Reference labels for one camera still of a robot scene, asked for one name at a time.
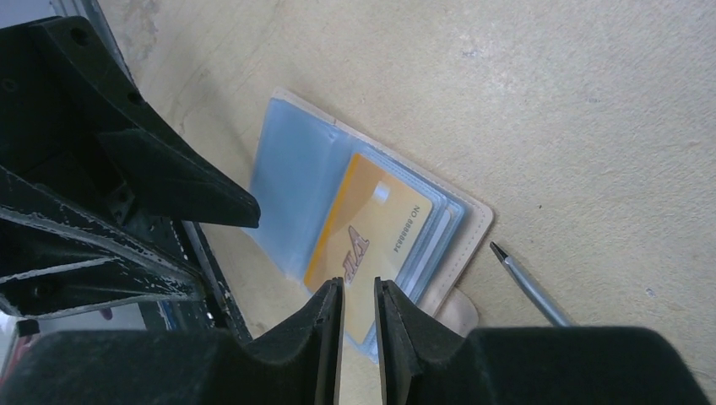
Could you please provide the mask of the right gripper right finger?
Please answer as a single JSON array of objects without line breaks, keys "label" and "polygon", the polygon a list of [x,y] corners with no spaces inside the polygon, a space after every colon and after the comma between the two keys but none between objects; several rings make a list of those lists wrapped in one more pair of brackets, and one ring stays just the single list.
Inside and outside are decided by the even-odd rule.
[{"label": "right gripper right finger", "polygon": [[457,404],[464,338],[418,308],[392,280],[374,280],[384,404]]}]

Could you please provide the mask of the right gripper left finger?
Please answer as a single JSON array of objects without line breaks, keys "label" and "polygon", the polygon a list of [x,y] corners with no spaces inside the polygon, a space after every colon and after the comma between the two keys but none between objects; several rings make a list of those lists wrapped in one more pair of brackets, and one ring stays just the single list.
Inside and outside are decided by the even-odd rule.
[{"label": "right gripper left finger", "polygon": [[257,404],[336,404],[344,337],[344,280],[331,278],[296,313],[246,346]]}]

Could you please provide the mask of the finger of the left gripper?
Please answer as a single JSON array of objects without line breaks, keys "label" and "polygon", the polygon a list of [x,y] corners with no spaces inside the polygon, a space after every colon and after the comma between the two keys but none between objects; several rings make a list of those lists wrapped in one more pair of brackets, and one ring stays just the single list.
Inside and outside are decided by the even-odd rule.
[{"label": "finger of the left gripper", "polygon": [[43,319],[201,300],[202,272],[45,187],[1,170],[1,309]]},{"label": "finger of the left gripper", "polygon": [[152,213],[207,224],[257,228],[256,198],[177,135],[133,128],[97,135],[130,189]]}]

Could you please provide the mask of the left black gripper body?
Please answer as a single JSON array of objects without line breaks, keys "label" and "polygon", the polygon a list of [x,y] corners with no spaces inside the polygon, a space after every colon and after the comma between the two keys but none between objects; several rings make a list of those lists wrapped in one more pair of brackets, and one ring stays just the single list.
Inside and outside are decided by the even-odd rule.
[{"label": "left black gripper body", "polygon": [[54,218],[61,206],[127,224],[138,196],[103,132],[133,126],[140,93],[102,31],[52,15],[1,30],[1,220]]}]

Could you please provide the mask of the gold VIP credit card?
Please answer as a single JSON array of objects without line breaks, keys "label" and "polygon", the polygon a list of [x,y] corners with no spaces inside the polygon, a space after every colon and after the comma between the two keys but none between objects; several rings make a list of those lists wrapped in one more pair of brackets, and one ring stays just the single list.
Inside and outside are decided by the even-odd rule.
[{"label": "gold VIP credit card", "polygon": [[443,204],[395,163],[369,153],[351,156],[303,283],[315,292],[328,279],[344,280],[344,329],[355,344],[365,344],[374,325],[375,278],[399,275]]}]

